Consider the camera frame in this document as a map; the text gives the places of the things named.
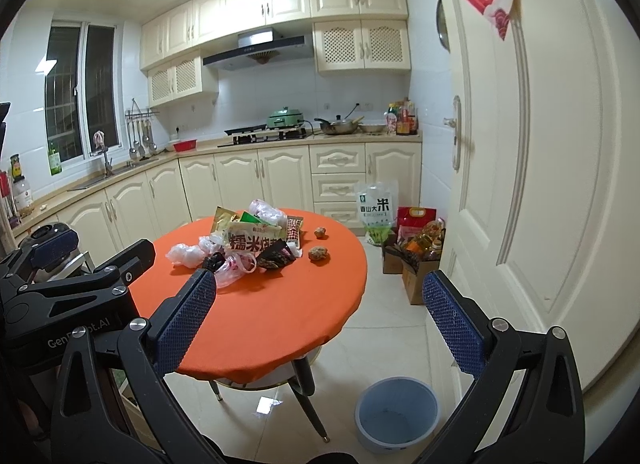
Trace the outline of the white rice bag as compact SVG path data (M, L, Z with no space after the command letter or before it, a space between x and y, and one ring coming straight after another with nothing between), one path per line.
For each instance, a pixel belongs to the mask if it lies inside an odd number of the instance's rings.
M369 243L382 246L397 225L399 187L396 181L355 185L358 217Z

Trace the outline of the cream upper kitchen cabinets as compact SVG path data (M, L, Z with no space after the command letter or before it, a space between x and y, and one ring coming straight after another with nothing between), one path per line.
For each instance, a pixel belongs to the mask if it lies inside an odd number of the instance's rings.
M235 49L240 34L310 34L318 72L411 67L407 0L191 0L142 28L140 68L153 107L213 92L203 58Z

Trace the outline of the small cardboard box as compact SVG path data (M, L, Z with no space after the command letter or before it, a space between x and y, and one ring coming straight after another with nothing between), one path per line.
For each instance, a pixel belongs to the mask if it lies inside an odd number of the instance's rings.
M404 266L398 254L396 239L388 237L382 246L382 271L384 274L401 274Z

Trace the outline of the red basin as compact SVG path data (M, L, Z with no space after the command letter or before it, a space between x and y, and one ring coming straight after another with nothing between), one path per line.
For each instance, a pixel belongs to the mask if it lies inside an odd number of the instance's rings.
M177 153L184 153L195 150L196 144L198 144L197 139L180 140L172 142L171 147Z

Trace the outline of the condiment bottles group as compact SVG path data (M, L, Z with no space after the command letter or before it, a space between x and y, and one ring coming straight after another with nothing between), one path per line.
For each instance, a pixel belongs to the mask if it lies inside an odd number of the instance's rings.
M417 135L419 119L413 101L404 98L390 103L384 114L387 132L390 135Z

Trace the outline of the green electric pot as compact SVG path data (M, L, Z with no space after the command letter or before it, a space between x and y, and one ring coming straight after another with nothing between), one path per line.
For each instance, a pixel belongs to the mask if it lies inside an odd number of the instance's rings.
M284 106L273 112L267 119L268 129L282 129L301 126L305 122L303 113L297 108Z

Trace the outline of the cream kitchen cabinets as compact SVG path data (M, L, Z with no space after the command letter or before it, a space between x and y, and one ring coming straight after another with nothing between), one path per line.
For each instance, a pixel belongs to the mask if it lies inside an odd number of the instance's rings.
M411 67L407 0L191 0L142 28L140 68L153 107L213 92L203 58L235 49L240 34L310 34L318 72Z
M61 192L11 231L14 242L62 221L103 261L137 239L158 239L217 207L242 210L255 198L331 218L357 234L356 186L396 182L398 205L419 202L421 141L368 137L314 139L164 154L120 175Z

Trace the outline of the black range hood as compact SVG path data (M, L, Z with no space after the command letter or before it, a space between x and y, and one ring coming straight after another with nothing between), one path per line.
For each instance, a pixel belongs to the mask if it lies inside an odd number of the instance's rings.
M205 67L237 70L290 60L306 60L314 56L310 34L281 36L272 29L240 34L235 49L203 58Z

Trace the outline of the pink white plastic bag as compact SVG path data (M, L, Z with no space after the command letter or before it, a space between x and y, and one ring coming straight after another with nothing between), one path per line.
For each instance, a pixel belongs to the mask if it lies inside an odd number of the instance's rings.
M224 263L214 272L218 288L226 288L238 282L242 277L252 274L257 269L255 256L246 251L232 251Z

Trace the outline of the black gas stove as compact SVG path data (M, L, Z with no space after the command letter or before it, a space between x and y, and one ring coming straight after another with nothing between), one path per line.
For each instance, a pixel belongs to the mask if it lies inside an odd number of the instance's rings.
M235 145L262 144L268 142L301 140L308 138L304 125L287 128L268 128L266 125L228 129L224 132L226 142L219 147Z

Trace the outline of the sink faucet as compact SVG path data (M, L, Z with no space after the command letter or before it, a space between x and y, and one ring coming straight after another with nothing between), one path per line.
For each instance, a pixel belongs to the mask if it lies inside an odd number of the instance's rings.
M101 157L103 161L104 178L113 176L113 166L111 159L108 158L108 146L105 142L105 133L102 130L98 130L93 133L92 136L93 151L91 153L94 157Z

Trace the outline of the gold snack packet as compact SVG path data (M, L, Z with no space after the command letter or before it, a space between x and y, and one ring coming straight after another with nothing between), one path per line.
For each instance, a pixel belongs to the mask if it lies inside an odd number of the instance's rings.
M228 229L230 223L238 222L240 218L241 216L236 211L218 206L214 213L210 231L212 233L222 234Z

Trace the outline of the white panel door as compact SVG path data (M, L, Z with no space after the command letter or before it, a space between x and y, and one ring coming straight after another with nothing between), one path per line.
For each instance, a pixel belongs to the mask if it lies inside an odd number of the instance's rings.
M639 326L639 39L616 0L515 0L502 41L442 0L462 103L442 269L489 317L570 337L582 387Z

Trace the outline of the green dish soap bottle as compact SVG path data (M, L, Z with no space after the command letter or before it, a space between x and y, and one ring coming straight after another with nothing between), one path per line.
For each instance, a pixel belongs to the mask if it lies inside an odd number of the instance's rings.
M48 161L52 176L56 176L62 172L61 154L52 142L49 143Z

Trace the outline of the white jar on counter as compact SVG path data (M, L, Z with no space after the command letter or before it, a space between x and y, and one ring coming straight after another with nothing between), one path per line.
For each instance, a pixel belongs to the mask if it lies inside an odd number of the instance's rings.
M21 218L27 217L34 209L32 190L24 176L18 176L12 184L13 198L16 210Z

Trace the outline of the red gift box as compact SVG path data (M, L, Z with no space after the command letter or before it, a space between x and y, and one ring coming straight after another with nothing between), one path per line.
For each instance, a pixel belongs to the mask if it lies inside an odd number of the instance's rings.
M434 208L400 206L397 212L397 239L403 243L416 236L436 219Z

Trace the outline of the round orange table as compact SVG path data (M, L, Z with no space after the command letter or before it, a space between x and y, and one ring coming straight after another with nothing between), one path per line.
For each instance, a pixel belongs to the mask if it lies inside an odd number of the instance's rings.
M303 250L323 246L319 263L297 258L276 271L258 269L218 291L178 373L198 380L259 380L324 345L357 311L366 289L367 256L343 224L304 211ZM316 228L326 236L317 239Z

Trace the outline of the wok with lid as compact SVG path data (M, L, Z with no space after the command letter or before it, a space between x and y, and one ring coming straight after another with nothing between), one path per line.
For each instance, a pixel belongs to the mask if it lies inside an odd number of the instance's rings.
M323 118L314 118L316 123L320 124L320 131L324 135L352 135L358 129L363 116L355 119L346 119L329 121Z

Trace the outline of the red white snack wrapper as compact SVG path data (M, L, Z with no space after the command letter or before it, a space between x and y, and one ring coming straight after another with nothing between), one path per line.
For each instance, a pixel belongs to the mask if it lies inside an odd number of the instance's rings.
M288 225L286 226L286 245L292 251L296 258L303 256L302 247L300 247L300 238L302 237L302 226L304 218L300 216L288 216Z

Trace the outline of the blue plastic trash bin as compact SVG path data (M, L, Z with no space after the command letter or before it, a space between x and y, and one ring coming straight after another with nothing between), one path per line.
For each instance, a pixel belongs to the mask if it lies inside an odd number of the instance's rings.
M440 404L427 384L407 376L379 380L358 398L354 420L360 444L389 454L420 444L440 420Z

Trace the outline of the large glutinous rice snack bag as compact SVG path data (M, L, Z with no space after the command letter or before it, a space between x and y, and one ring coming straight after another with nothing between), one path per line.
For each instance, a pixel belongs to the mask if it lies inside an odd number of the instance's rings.
M226 230L227 243L232 251L245 251L255 256L285 236L284 228L263 223L231 222Z

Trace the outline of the cardboard box with oil bottles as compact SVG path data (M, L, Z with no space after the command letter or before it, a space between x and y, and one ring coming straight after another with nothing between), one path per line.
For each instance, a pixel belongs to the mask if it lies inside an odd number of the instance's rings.
M436 218L405 241L400 247L402 283L411 306L422 306L424 277L439 268L442 245L446 235L446 222Z

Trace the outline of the kitchen window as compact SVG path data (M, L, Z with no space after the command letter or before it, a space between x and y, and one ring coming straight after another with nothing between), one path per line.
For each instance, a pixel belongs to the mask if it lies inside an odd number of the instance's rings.
M44 76L44 118L52 158L78 161L99 147L120 144L116 118L113 26L55 22L49 32Z

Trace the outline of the cream lower kitchen cabinets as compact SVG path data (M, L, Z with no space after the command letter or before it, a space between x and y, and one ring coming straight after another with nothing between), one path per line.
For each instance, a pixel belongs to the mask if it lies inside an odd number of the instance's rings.
M357 234L356 186L396 182L398 205L419 202L421 141L368 137L314 139L164 154L120 175L61 192L11 231L14 242L62 221L103 261L137 239L158 239L217 207L242 210L255 198L331 218Z

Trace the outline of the black pepper beef wrapper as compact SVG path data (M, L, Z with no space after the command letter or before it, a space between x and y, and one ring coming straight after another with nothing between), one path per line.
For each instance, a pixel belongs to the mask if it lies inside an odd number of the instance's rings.
M265 270L281 270L296 260L290 247L283 239L277 239L263 250L256 258L259 268Z

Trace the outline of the hanging utensil rack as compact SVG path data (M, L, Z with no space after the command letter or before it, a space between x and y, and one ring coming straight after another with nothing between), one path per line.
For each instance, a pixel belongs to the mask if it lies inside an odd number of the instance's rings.
M125 112L129 157L134 164L150 161L160 153L153 137L152 124L155 116L153 109L142 109L135 98L131 100L130 109Z

